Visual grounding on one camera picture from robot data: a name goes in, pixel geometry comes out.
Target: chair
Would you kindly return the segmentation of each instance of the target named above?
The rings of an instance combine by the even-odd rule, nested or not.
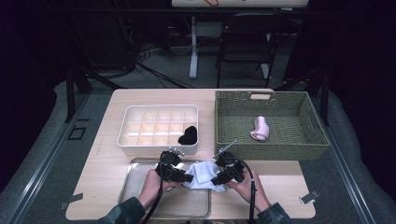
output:
[[[221,63],[267,63],[269,72],[265,82],[268,87],[279,38],[287,29],[287,20],[269,13],[236,13],[221,25],[216,68],[217,88],[221,79]]]

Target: white cloth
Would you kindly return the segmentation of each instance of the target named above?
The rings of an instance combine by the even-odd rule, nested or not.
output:
[[[270,128],[265,122],[265,117],[263,116],[257,117],[254,120],[254,126],[256,130],[250,132],[251,137],[259,141],[267,140],[268,135],[270,134]]]
[[[224,185],[214,185],[212,178],[216,177],[220,172],[213,161],[200,161],[193,163],[190,169],[186,171],[186,175],[193,175],[194,179],[191,182],[184,182],[184,186],[189,189],[213,189],[216,192],[224,192],[226,190]]]

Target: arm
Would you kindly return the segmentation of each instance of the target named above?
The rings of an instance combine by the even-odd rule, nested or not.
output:
[[[254,182],[256,185],[256,197],[254,206],[259,212],[259,223],[265,224],[283,224],[292,223],[288,214],[283,210],[279,203],[273,205],[267,199],[265,195],[264,188],[262,187],[262,182],[256,172],[252,171]],[[241,197],[248,203],[250,203],[250,191],[251,191],[251,178],[248,172],[244,172],[244,181],[241,183],[228,182],[227,187],[230,189],[235,189]]]
[[[154,170],[149,170],[145,184],[138,199],[132,197],[127,201],[113,207],[105,216],[97,220],[97,224],[117,224],[117,223],[137,223],[146,213],[157,197],[161,179]],[[163,181],[163,191],[179,186],[181,183],[173,181]]]

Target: pink object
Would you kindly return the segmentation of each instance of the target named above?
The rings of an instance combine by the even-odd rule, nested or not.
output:
[[[265,123],[265,117],[257,117],[254,120],[254,126],[256,127],[256,130],[250,132],[251,137],[259,141],[267,140],[268,135],[270,134],[270,128],[267,123]]]

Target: black backdrop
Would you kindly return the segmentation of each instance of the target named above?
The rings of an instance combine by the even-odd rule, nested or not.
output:
[[[375,182],[396,201],[396,6],[392,1],[311,0],[310,8],[354,12],[334,20],[303,22],[285,78],[297,77],[320,65],[343,22],[353,21],[329,70],[331,90],[340,98],[357,134],[361,159]]]
[[[35,1],[0,2],[0,190],[39,136],[67,63]]]

